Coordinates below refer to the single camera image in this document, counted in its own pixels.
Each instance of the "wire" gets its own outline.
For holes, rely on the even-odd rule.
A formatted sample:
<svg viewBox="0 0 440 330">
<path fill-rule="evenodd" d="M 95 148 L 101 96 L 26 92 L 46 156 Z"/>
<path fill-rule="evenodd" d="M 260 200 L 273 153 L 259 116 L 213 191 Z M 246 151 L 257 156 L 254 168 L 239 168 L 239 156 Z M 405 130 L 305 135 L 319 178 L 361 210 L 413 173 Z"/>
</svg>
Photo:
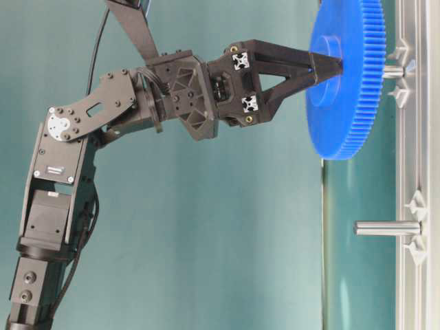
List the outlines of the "wire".
<svg viewBox="0 0 440 330">
<path fill-rule="evenodd" d="M 91 92 L 91 84 L 94 80 L 94 71 L 95 71 L 95 65 L 96 65 L 96 58 L 98 57 L 98 49 L 99 44 L 101 42 L 102 33 L 104 32 L 105 24 L 107 23 L 107 19 L 109 18 L 110 9 L 106 9 L 104 12 L 104 17 L 102 18 L 98 35 L 96 36 L 95 40 L 95 47 L 93 48 L 93 53 L 91 55 L 91 62 L 90 62 L 90 68 L 89 68 L 89 80 L 87 82 L 87 91 L 86 96 L 88 96 Z"/>
<path fill-rule="evenodd" d="M 137 72 L 143 75 L 145 79 L 151 81 L 164 95 L 170 94 L 170 87 L 168 84 L 162 82 L 162 79 L 148 67 L 138 67 Z"/>
<path fill-rule="evenodd" d="M 60 291 L 60 294 L 58 295 L 58 297 L 56 297 L 56 300 L 55 300 L 54 304 L 52 305 L 52 308 L 50 309 L 49 317 L 52 320 L 54 319 L 55 313 L 56 313 L 58 307 L 60 307 L 61 301 L 63 301 L 63 298 L 64 298 L 67 290 L 69 289 L 70 284 L 72 283 L 76 269 L 78 268 L 78 264 L 80 262 L 80 257 L 81 257 L 81 252 L 84 248 L 85 239 L 87 237 L 87 226 L 86 225 L 87 225 L 87 220 L 84 220 L 84 226 L 82 227 L 81 237 L 80 237 L 80 241 L 78 242 L 78 249 L 75 254 L 74 262 L 71 265 L 69 275 L 66 278 L 66 281 L 63 285 L 63 288 Z"/>
<path fill-rule="evenodd" d="M 90 229 L 87 232 L 87 239 L 85 241 L 84 246 L 86 246 L 86 244 L 90 240 L 90 237 L 94 233 L 94 230 L 96 227 L 96 222 L 98 222 L 98 217 L 99 217 L 99 196 L 98 196 L 98 191 L 96 190 L 96 186 L 95 186 L 95 215 L 93 216 L 93 221 L 91 222 Z"/>
<path fill-rule="evenodd" d="M 88 96 L 90 94 L 90 92 L 91 92 L 91 85 L 92 85 L 93 79 L 94 79 L 94 72 L 95 72 L 95 66 L 96 66 L 96 59 L 98 57 L 99 44 L 101 42 L 102 33 L 104 32 L 104 28 L 105 28 L 105 25 L 107 23 L 107 19 L 109 18 L 109 13 L 110 13 L 110 9 L 106 8 L 106 10 L 104 12 L 104 16 L 103 16 L 101 24 L 100 24 L 100 27 L 99 27 L 99 30 L 98 30 L 98 35 L 97 35 L 96 40 L 95 40 L 95 46 L 93 48 L 93 53 L 91 55 L 91 62 L 90 62 L 90 68 L 89 68 L 89 77 L 87 79 L 86 96 Z M 63 285 L 63 288 L 60 291 L 60 294 L 58 295 L 58 297 L 56 297 L 56 300 L 55 300 L 54 304 L 52 305 L 52 307 L 51 307 L 51 309 L 49 311 L 49 318 L 52 319 L 52 320 L 54 319 L 56 311 L 60 307 L 60 304 L 63 301 L 63 299 L 65 297 L 65 294 L 67 293 L 67 290 L 70 287 L 70 284 L 72 283 L 72 280 L 73 280 L 74 275 L 76 273 L 76 270 L 78 268 L 78 264 L 80 262 L 81 252 L 83 251 L 84 247 L 89 242 L 90 237 L 94 233 L 94 230 L 95 230 L 95 227 L 96 227 L 96 222 L 98 221 L 98 216 L 99 216 L 99 196 L 98 196 L 98 191 L 96 190 L 96 187 L 94 187 L 94 189 L 95 189 L 95 194 L 94 194 L 94 198 L 93 199 L 94 199 L 94 203 L 95 203 L 95 215 L 93 216 L 93 221 L 91 222 L 90 227 L 88 226 L 89 214 L 85 215 L 85 219 L 84 219 L 84 223 L 83 223 L 83 227 L 82 227 L 82 231 L 81 231 L 80 240 L 79 240 L 78 246 L 76 248 L 74 262 L 71 265 L 69 275 L 67 275 L 66 281 L 64 282 L 64 285 Z"/>
</svg>

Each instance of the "black mounting arm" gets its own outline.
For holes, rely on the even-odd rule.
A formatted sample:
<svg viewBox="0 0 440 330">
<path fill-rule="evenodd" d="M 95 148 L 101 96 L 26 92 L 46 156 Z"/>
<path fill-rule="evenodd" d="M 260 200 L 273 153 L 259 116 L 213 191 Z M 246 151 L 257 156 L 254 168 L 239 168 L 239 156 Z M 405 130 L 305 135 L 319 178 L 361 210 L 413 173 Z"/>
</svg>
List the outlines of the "black mounting arm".
<svg viewBox="0 0 440 330">
<path fill-rule="evenodd" d="M 342 73 L 339 58 L 255 40 L 234 43 L 209 63 L 191 51 L 159 56 L 145 19 L 148 1 L 106 3 L 146 66 L 109 72 L 86 98 L 48 110 L 27 177 L 8 330 L 51 329 L 98 216 L 99 148 L 134 131 L 160 132 L 175 118 L 195 140 L 215 138 L 219 121 L 269 122 L 284 99 Z M 263 90 L 261 75 L 285 81 Z"/>
</svg>

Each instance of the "blue gear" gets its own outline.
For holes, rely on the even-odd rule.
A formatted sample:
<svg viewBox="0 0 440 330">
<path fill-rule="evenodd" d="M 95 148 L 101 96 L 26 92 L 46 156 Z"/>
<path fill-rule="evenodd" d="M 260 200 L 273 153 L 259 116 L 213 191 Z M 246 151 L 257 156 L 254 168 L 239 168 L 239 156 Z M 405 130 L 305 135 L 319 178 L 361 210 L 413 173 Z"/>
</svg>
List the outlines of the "blue gear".
<svg viewBox="0 0 440 330">
<path fill-rule="evenodd" d="M 347 160 L 364 145 L 382 93 L 386 32 L 380 0 L 324 0 L 311 52 L 342 58 L 344 73 L 307 90 L 313 145 L 326 160 Z"/>
</svg>

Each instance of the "metal shaft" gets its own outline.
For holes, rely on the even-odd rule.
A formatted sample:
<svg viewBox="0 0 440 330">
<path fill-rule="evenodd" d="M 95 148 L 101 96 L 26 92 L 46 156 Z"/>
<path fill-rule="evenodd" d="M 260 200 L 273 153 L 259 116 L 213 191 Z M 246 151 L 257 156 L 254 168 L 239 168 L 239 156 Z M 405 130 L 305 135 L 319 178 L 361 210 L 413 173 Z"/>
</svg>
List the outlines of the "metal shaft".
<svg viewBox="0 0 440 330">
<path fill-rule="evenodd" d="M 400 79 L 405 76 L 405 70 L 403 67 L 396 65 L 385 65 L 384 78 L 385 79 Z"/>
<path fill-rule="evenodd" d="M 358 221 L 354 226 L 354 232 L 360 236 L 414 236 L 421 234 L 421 226 L 416 221 Z"/>
</svg>

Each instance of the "bolt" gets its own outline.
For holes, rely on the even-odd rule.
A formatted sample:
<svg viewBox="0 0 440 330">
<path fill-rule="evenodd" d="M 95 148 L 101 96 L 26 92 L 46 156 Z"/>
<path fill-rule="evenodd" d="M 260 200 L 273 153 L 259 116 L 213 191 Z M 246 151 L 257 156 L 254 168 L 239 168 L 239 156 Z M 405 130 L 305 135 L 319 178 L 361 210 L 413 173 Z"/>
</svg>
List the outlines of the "bolt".
<svg viewBox="0 0 440 330">
<path fill-rule="evenodd" d="M 25 283 L 26 284 L 32 284 L 36 281 L 36 274 L 34 272 L 28 272 L 25 274 Z"/>
<path fill-rule="evenodd" d="M 20 299 L 23 304 L 27 304 L 32 300 L 32 292 L 29 290 L 22 291 L 20 293 Z"/>
</svg>

